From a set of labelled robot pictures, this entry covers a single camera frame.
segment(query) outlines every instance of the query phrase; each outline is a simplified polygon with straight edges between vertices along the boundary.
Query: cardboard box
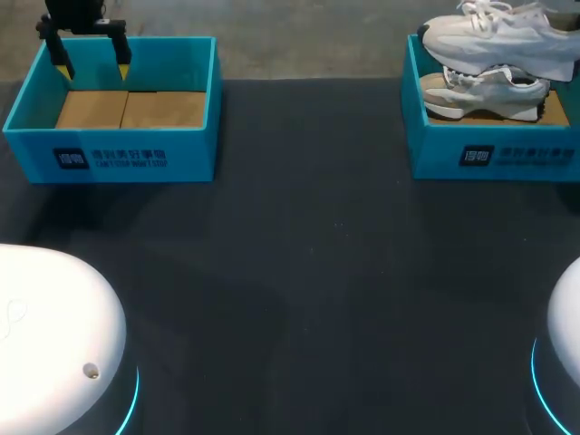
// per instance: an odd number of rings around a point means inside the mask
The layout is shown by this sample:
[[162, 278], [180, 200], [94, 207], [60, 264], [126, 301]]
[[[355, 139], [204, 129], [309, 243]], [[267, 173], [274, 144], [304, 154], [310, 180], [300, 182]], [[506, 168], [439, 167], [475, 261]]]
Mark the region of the cardboard box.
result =
[[156, 92], [129, 92], [122, 129], [145, 129], [149, 127], [149, 117], [155, 107]]
[[[132, 60], [125, 81], [119, 74], [110, 38], [63, 38], [76, 71], [72, 82], [54, 68], [46, 45], [41, 46], [3, 128], [31, 183], [169, 183], [213, 179], [222, 91], [216, 39], [189, 36], [127, 39]], [[127, 99], [127, 92], [205, 93], [204, 102], [194, 101], [197, 108], [203, 104], [204, 110], [195, 111], [193, 119], [191, 115], [176, 118], [173, 113], [172, 117], [163, 118], [166, 124], [187, 127], [121, 129], [122, 104], [113, 104], [118, 108], [111, 110], [111, 103], [101, 105], [103, 100], [96, 94], [92, 96], [92, 115], [70, 111], [67, 97], [78, 98], [77, 91], [117, 91]], [[177, 112], [178, 104], [190, 107], [193, 103], [175, 103], [169, 98], [168, 104], [173, 104], [169, 106], [170, 112]], [[106, 122], [101, 118], [101, 106], [107, 107], [102, 116], [111, 115]], [[59, 122], [62, 111], [63, 120]], [[80, 118], [64, 122], [64, 117], [69, 120], [72, 116]], [[86, 126], [89, 121], [90, 128], [77, 127]]]
[[57, 129], [118, 129], [126, 91], [71, 91], [56, 122]]
[[123, 129], [201, 128], [205, 92], [130, 92]]
[[430, 119], [421, 77], [442, 67], [417, 35], [407, 41], [401, 108], [416, 179], [580, 181], [580, 77], [552, 82], [542, 121]]

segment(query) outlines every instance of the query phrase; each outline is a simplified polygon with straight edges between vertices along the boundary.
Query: black logo label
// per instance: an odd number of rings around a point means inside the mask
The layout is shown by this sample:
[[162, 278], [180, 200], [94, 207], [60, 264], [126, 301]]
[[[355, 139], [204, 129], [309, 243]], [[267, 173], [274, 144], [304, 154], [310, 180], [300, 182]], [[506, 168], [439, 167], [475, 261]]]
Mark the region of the black logo label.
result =
[[55, 148], [54, 156], [62, 169], [88, 169], [89, 162], [80, 148]]
[[487, 166], [496, 147], [491, 145], [468, 145], [461, 153], [460, 166]]

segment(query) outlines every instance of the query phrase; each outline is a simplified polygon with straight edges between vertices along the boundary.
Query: gray floor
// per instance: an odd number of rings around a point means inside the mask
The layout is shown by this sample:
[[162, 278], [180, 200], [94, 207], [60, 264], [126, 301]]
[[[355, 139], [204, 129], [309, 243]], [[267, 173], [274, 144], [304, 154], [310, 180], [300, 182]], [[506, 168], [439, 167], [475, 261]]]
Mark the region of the gray floor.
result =
[[[130, 34], [214, 35], [226, 78], [396, 77], [405, 37], [459, 0], [107, 0]], [[0, 82], [26, 74], [44, 0], [0, 0]]]

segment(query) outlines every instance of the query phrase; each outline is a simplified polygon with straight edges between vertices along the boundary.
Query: dark gray table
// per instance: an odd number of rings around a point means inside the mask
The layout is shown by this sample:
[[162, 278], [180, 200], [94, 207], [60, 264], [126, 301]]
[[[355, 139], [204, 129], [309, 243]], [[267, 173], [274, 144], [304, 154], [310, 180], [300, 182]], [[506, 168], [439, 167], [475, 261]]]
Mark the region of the dark gray table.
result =
[[2, 241], [110, 280], [145, 435], [524, 435], [578, 189], [413, 181], [396, 80], [225, 93], [213, 184], [32, 187], [1, 144]]

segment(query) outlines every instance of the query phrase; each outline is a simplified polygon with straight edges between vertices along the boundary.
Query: beige sneaker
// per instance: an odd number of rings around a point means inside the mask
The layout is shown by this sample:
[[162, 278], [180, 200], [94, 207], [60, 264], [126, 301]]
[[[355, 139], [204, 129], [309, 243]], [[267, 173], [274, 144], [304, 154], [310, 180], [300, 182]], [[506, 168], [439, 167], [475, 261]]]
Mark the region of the beige sneaker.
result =
[[492, 111], [511, 120], [537, 121], [550, 82], [508, 66], [477, 77], [443, 67], [443, 73], [422, 77], [420, 87], [425, 107], [443, 118], [458, 120], [472, 111]]

